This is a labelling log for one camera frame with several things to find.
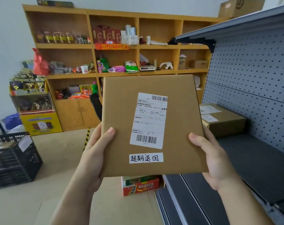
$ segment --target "forearm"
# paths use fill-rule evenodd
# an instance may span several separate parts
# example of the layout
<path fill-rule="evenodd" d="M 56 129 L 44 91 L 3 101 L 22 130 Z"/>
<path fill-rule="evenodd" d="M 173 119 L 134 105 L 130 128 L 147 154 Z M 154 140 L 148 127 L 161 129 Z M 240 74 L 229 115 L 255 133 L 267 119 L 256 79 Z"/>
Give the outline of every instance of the forearm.
<path fill-rule="evenodd" d="M 51 219 L 50 225 L 88 225 L 93 193 L 89 184 L 73 175 Z"/>
<path fill-rule="evenodd" d="M 272 220 L 241 180 L 224 183 L 218 193 L 222 199 L 230 224 L 273 225 Z"/>

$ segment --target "hand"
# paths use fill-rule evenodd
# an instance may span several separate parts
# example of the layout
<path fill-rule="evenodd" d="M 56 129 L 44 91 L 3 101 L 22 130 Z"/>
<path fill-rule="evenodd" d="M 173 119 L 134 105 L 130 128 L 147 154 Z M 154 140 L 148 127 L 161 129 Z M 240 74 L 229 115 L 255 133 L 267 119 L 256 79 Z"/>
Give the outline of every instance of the hand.
<path fill-rule="evenodd" d="M 103 177 L 99 175 L 103 165 L 103 151 L 114 135 L 115 130 L 112 127 L 101 135 L 100 123 L 92 133 L 75 171 L 74 176 L 81 181 L 84 180 L 92 193 L 101 185 Z"/>
<path fill-rule="evenodd" d="M 193 144 L 200 146 L 206 153 L 209 172 L 203 173 L 204 178 L 212 189 L 219 190 L 229 181 L 238 180 L 240 177 L 231 164 L 228 155 L 219 145 L 211 131 L 205 126 L 203 128 L 205 138 L 190 133 L 189 139 Z"/>

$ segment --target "yellow and black tape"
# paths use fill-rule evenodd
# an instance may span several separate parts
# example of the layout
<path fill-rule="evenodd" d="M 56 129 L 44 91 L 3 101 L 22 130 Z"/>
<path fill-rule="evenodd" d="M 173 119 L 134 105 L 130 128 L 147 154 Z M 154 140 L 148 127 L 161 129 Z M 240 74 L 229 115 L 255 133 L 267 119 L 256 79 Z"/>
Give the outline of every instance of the yellow and black tape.
<path fill-rule="evenodd" d="M 91 128 L 88 128 L 88 129 L 87 129 L 87 137 L 86 137 L 86 141 L 85 141 L 85 143 L 84 143 L 84 149 L 85 149 L 85 147 L 87 146 L 87 142 L 89 141 L 90 130 L 91 130 Z"/>

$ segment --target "fingernail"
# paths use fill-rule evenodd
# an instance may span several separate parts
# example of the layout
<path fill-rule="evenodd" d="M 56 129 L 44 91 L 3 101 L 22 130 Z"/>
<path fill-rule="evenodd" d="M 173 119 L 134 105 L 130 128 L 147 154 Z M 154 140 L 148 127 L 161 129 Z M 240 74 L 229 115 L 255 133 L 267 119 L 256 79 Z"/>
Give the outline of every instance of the fingernail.
<path fill-rule="evenodd" d="M 189 137 L 190 137 L 190 138 L 195 138 L 195 137 L 196 137 L 196 134 L 190 133 L 190 134 L 189 134 Z"/>
<path fill-rule="evenodd" d="M 110 133 L 110 134 L 112 134 L 112 133 L 114 133 L 114 131 L 115 131 L 114 128 L 113 128 L 113 127 L 110 127 L 107 132 Z"/>

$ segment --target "floor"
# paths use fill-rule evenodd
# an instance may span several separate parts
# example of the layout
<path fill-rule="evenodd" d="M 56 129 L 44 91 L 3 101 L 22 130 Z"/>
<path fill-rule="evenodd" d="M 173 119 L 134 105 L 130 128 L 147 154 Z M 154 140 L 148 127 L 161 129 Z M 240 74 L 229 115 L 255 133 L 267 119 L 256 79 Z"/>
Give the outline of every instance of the floor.
<path fill-rule="evenodd" d="M 0 224 L 45 225 L 80 160 L 87 130 L 33 136 L 44 161 L 35 181 L 0 189 Z M 158 224 L 162 218 L 153 191 L 122 195 L 121 178 L 104 178 L 95 193 L 90 224 Z"/>

